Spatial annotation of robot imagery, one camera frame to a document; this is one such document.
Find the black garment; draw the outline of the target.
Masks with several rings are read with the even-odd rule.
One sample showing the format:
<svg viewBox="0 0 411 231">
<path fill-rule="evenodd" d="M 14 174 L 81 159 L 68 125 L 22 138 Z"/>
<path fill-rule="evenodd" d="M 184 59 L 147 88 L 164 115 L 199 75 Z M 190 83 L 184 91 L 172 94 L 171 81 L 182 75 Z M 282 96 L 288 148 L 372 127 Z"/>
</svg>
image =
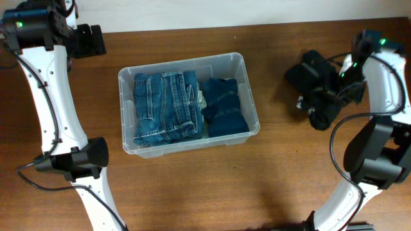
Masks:
<svg viewBox="0 0 411 231">
<path fill-rule="evenodd" d="M 341 111 L 341 106 L 321 92 L 310 92 L 299 96 L 296 107 L 305 111 L 311 126 L 316 130 L 327 130 Z"/>
<path fill-rule="evenodd" d="M 336 68 L 324 61 L 316 50 L 305 52 L 301 62 L 287 70 L 284 77 L 296 91 L 303 94 L 315 89 L 337 90 Z"/>
</svg>

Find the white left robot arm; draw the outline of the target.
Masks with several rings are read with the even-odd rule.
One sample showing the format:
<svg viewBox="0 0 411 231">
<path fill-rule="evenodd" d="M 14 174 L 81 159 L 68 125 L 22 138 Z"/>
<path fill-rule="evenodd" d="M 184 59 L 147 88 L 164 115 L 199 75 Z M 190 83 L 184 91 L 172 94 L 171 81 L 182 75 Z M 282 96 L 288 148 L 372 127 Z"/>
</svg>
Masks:
<svg viewBox="0 0 411 231">
<path fill-rule="evenodd" d="M 74 1 L 23 1 L 1 19 L 4 46 L 26 75 L 42 132 L 42 152 L 31 165 L 69 182 L 93 229 L 126 230 L 108 184 L 107 143 L 86 136 L 69 86 L 73 59 L 106 53 L 101 28 L 77 18 Z"/>
</svg>

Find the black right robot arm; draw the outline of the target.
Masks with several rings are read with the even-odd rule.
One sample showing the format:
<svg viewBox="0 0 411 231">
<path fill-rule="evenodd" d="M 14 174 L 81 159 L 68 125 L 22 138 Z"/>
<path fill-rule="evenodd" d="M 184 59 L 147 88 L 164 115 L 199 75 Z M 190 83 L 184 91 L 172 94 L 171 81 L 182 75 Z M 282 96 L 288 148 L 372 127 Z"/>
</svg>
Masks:
<svg viewBox="0 0 411 231">
<path fill-rule="evenodd" d="M 350 115 L 336 124 L 331 139 L 346 122 L 367 117 L 369 122 L 347 145 L 342 176 L 329 200 L 313 211 L 303 230 L 372 230 L 351 221 L 373 197 L 410 174 L 410 101 L 405 78 L 404 47 L 364 30 L 345 53 L 340 77 L 361 74 L 369 92 L 370 110 Z"/>
</svg>

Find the light blue jeans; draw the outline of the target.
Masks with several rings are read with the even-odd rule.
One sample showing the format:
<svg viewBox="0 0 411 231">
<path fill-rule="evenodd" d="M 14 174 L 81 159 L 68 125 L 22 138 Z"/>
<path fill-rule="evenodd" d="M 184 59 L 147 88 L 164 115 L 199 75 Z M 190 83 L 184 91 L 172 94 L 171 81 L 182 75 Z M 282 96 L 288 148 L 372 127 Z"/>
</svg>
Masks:
<svg viewBox="0 0 411 231">
<path fill-rule="evenodd" d="M 203 92 L 201 90 L 198 90 L 198 104 L 199 104 L 200 111 L 201 111 L 201 116 L 202 116 L 202 126 L 203 126 L 202 138 L 206 139 L 206 138 L 208 138 L 207 122 L 206 122 L 205 117 L 202 113 L 202 110 L 206 108 L 207 103 L 206 103 L 206 100 L 204 98 Z"/>
</svg>

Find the teal blue garment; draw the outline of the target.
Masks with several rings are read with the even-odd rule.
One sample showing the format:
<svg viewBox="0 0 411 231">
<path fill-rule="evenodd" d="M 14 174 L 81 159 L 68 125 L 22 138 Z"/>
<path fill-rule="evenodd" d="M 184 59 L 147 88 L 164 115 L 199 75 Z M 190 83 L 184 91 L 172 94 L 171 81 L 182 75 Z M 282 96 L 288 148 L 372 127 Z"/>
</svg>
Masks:
<svg viewBox="0 0 411 231">
<path fill-rule="evenodd" d="M 249 132 L 241 112 L 238 84 L 235 79 L 210 78 L 200 82 L 207 106 L 202 115 L 207 123 L 209 137 Z"/>
</svg>

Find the dark blue jeans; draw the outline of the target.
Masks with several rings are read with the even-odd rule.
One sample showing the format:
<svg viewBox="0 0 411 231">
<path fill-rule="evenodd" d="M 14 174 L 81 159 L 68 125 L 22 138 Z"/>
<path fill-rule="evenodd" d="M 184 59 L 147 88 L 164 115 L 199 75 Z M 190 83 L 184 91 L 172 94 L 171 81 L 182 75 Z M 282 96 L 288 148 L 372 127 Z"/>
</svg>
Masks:
<svg viewBox="0 0 411 231">
<path fill-rule="evenodd" d="M 158 146 L 202 137 L 204 125 L 195 71 L 137 73 L 133 97 L 136 145 Z"/>
</svg>

